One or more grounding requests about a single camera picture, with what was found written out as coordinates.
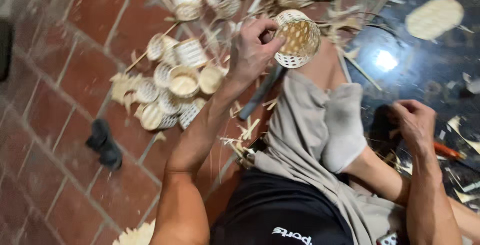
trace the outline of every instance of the hand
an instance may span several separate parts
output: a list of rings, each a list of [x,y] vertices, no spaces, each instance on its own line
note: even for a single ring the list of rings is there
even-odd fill
[[[392,105],[399,119],[400,132],[406,145],[416,156],[422,156],[435,151],[433,132],[436,113],[430,107],[417,100],[398,100]]]
[[[285,38],[271,39],[269,31],[277,28],[270,19],[251,19],[243,23],[240,33],[232,40],[227,79],[246,89],[265,71],[269,60],[285,43]]]

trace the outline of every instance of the gray cloth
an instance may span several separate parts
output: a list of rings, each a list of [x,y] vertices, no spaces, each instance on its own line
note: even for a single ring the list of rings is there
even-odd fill
[[[302,74],[290,70],[269,122],[269,148],[255,155],[255,167],[318,188],[338,207],[355,244],[376,244],[389,230],[405,230],[405,209],[395,203],[360,195],[321,166],[328,140],[324,122],[328,95]]]

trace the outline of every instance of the white sock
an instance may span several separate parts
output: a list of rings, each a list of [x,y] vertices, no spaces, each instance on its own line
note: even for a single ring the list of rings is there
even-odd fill
[[[362,94],[360,84],[342,84],[326,103],[325,123],[330,137],[321,158],[330,172],[342,172],[367,145],[360,115]]]

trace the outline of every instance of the bare leg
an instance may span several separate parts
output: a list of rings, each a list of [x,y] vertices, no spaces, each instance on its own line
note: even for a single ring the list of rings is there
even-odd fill
[[[344,172],[365,182],[382,198],[407,205],[410,179],[384,163],[370,147],[366,147]],[[462,234],[480,242],[480,216],[452,198],[448,201]]]

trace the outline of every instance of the skin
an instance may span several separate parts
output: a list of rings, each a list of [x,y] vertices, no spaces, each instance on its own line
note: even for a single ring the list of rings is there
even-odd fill
[[[184,131],[167,161],[157,223],[150,244],[204,245],[209,242],[207,213],[194,180],[219,128],[229,118],[228,109],[260,76],[274,53],[285,43],[285,40],[280,38],[270,40],[268,31],[277,28],[271,20],[251,20],[243,25],[235,37],[229,74],[212,99]],[[306,76],[318,76],[318,79],[313,81],[319,88],[334,89],[345,80],[339,65],[331,62],[332,59],[336,59],[336,55],[334,58],[332,53],[335,53],[334,46],[324,42],[320,55],[317,55],[310,64],[297,70]],[[329,64],[322,65],[322,58],[318,56],[322,56],[324,61],[329,61]],[[435,152],[432,153],[431,142],[428,139],[428,136],[432,138],[433,135],[430,131],[432,121],[423,123],[426,117],[433,119],[434,122],[435,114],[426,111],[420,115],[406,102],[398,102],[395,106],[397,114],[404,121],[402,135],[413,148],[417,149],[411,183],[378,159],[369,148],[366,148],[345,172],[364,179],[365,183],[384,198],[406,204],[407,230],[413,244],[459,244],[461,239],[456,220],[463,220],[475,226],[479,224],[480,219],[475,214],[472,216],[473,212],[461,204],[448,199],[445,194],[441,184],[441,171],[438,163],[435,164],[436,160],[432,160],[432,154],[435,155]],[[380,179],[372,178],[380,174],[385,175]],[[473,229],[475,228],[471,227],[465,231],[462,228],[462,231],[474,232]]]

